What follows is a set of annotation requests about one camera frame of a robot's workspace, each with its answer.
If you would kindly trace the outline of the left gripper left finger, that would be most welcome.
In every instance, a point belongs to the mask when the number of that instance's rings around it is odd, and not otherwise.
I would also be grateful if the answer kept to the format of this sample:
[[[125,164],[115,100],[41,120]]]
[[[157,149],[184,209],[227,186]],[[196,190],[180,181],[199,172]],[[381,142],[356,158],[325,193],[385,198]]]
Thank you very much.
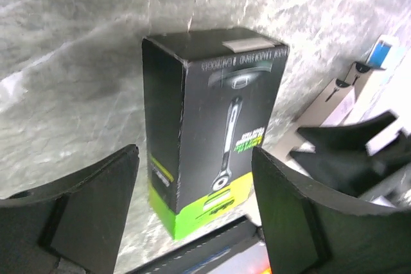
[[[1,200],[1,273],[53,273],[69,261],[113,273],[139,165],[129,144],[101,161]]]

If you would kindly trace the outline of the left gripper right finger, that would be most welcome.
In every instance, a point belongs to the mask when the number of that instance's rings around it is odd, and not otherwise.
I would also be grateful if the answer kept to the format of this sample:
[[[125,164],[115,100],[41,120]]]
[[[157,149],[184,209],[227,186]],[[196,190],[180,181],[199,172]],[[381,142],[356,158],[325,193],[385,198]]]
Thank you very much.
[[[274,273],[409,273],[410,210],[340,193],[252,151],[263,235]]]

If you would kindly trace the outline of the green black razor box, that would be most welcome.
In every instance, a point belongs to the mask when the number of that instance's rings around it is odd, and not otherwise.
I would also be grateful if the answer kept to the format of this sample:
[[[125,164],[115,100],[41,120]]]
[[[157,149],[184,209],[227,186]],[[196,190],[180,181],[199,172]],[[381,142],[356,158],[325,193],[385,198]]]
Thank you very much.
[[[242,27],[141,47],[149,203],[181,240],[249,197],[290,48]]]

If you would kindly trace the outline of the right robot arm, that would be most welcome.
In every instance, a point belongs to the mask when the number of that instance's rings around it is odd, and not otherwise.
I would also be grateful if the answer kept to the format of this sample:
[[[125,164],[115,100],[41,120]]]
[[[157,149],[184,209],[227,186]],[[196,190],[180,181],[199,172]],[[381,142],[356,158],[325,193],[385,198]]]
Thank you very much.
[[[301,126],[297,134],[315,150],[294,148],[289,156],[314,180],[355,198],[390,194],[410,163],[410,132],[390,111],[345,126]]]

